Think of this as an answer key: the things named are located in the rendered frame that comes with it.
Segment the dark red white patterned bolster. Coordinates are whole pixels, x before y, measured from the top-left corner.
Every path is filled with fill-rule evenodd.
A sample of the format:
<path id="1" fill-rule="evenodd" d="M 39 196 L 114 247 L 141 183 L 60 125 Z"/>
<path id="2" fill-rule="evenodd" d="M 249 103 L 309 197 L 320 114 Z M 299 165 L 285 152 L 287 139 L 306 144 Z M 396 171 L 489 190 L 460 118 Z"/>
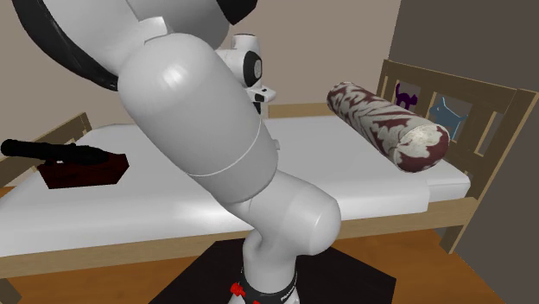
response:
<path id="1" fill-rule="evenodd" d="M 327 94 L 328 108 L 400 170 L 424 171 L 448 151 L 445 127 L 380 98 L 352 82 Z"/>

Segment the black cannon on dark red base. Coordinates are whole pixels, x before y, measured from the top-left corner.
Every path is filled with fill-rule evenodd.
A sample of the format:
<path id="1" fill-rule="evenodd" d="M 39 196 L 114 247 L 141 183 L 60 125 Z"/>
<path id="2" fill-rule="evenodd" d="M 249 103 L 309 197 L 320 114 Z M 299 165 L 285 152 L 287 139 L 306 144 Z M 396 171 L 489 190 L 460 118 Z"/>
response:
<path id="1" fill-rule="evenodd" d="M 6 156 L 44 161 L 37 167 L 49 189 L 115 185 L 129 168 L 126 154 L 113 154 L 88 145 L 24 142 L 6 139 Z"/>

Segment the black robot stand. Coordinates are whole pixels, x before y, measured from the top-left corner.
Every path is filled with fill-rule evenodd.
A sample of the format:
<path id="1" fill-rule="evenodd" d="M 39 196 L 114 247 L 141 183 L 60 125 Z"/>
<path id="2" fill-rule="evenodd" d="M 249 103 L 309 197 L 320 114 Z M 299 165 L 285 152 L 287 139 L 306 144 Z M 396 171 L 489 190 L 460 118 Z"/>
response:
<path id="1" fill-rule="evenodd" d="M 242 238 L 216 241 L 149 304 L 227 304 L 243 265 Z M 333 247 L 296 258 L 301 304 L 391 304 L 396 278 Z"/>

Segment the purple cat figure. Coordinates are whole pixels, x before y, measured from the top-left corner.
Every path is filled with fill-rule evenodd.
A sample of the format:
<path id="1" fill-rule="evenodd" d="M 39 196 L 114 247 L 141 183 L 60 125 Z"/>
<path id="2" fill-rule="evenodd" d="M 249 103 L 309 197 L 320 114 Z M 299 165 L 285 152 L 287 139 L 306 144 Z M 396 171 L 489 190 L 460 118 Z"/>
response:
<path id="1" fill-rule="evenodd" d="M 401 84 L 396 85 L 396 90 L 395 90 L 396 104 L 397 105 L 404 104 L 404 108 L 406 110 L 408 110 L 411 105 L 417 105 L 418 97 L 415 94 L 410 96 L 406 92 L 400 92 L 400 86 Z"/>

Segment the wooden bed with white mattress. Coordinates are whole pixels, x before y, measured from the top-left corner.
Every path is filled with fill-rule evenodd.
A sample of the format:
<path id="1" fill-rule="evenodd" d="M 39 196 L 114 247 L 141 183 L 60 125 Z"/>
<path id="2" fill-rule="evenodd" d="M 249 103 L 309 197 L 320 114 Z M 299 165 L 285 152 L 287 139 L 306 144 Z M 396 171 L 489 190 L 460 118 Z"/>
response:
<path id="1" fill-rule="evenodd" d="M 276 143 L 277 167 L 332 196 L 339 230 L 368 218 L 424 212 L 434 201 L 480 200 L 515 142 L 539 92 L 495 85 L 386 60 L 373 94 L 434 123 L 429 109 L 444 97 L 467 115 L 448 151 L 421 172 L 400 170 L 324 104 L 277 104 L 262 117 Z M 229 213 L 175 166 L 135 124 L 84 128 L 75 142 L 126 154 L 115 185 L 49 189 L 33 166 L 0 198 L 0 278 L 169 257 L 189 257 L 251 226 Z"/>

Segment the blue cat figure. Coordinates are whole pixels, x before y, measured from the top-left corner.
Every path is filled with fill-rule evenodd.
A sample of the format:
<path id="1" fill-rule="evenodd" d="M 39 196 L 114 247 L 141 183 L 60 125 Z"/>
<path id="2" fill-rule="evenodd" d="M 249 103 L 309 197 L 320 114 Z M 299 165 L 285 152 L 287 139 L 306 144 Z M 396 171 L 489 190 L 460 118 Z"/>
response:
<path id="1" fill-rule="evenodd" d="M 444 97 L 437 104 L 429 109 L 429 114 L 434 115 L 434 122 L 444 126 L 448 130 L 449 138 L 453 140 L 456 136 L 460 124 L 467 119 L 467 115 L 459 116 L 447 107 Z"/>

